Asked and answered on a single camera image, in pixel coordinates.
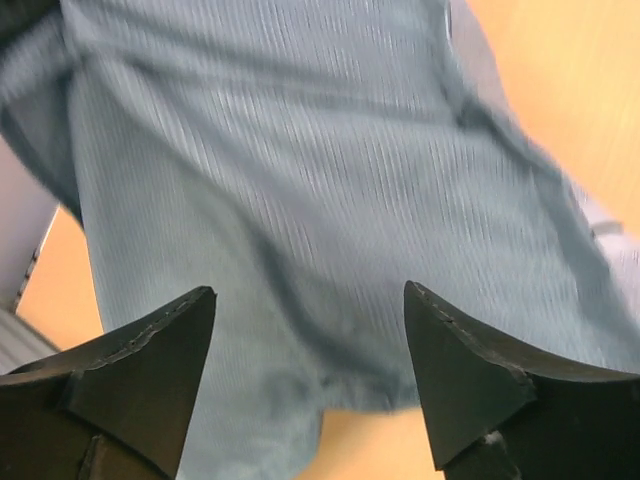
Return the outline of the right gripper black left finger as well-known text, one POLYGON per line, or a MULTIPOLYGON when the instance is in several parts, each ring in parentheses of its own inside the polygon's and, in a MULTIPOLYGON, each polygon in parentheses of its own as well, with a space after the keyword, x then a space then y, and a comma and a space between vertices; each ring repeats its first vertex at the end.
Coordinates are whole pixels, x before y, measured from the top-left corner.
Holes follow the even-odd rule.
POLYGON ((215 304, 199 287, 2 375, 2 478, 176 478, 215 304))

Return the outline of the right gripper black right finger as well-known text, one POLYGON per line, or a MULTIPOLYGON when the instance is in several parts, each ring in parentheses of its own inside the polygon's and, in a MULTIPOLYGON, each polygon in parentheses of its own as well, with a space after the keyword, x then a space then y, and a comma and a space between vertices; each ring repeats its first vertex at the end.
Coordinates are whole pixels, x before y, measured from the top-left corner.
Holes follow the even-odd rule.
POLYGON ((459 480, 639 475, 639 378, 507 335, 408 282, 404 319, 435 468, 459 480))

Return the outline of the blue striped pillowcase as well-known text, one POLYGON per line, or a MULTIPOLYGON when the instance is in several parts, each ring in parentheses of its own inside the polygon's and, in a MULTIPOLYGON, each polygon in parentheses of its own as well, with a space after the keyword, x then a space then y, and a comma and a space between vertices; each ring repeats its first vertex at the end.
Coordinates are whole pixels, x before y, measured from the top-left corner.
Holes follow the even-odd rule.
POLYGON ((464 1, 7 2, 1 133, 82 224, 105 328, 218 293, 183 479, 291 479, 326 410, 416 406, 410 280, 639 369, 629 283, 464 1))

